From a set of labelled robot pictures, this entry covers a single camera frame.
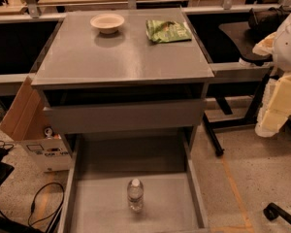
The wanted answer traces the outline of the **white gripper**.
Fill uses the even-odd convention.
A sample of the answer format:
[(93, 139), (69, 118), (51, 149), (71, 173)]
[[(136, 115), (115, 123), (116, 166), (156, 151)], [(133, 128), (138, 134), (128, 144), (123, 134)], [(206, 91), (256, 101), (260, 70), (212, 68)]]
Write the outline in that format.
[[(261, 56), (274, 53), (275, 32), (259, 43), (252, 52)], [(291, 116), (291, 73), (284, 74), (277, 81), (269, 79), (262, 98), (255, 132), (260, 137), (273, 137)]]

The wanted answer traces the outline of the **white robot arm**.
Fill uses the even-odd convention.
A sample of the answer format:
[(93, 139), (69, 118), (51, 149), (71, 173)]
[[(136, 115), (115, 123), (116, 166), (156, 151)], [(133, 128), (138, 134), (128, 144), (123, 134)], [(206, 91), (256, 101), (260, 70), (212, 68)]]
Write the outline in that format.
[(273, 137), (291, 116), (291, 13), (277, 31), (256, 44), (252, 52), (269, 53), (275, 69), (284, 72), (277, 81), (269, 79), (255, 126), (258, 136)]

